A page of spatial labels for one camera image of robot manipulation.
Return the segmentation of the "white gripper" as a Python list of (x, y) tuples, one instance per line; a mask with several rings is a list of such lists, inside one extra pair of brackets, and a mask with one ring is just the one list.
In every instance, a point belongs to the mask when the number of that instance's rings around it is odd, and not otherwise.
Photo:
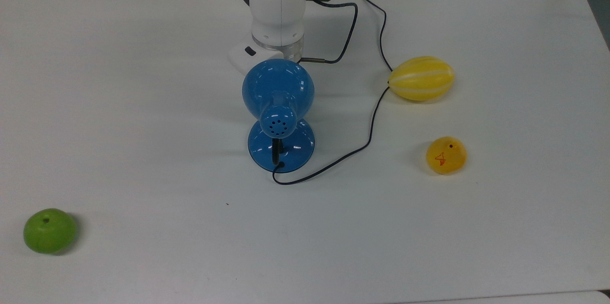
[(229, 51), (228, 59), (240, 74), (247, 75), (255, 65), (268, 59), (268, 49), (255, 41), (241, 41)]

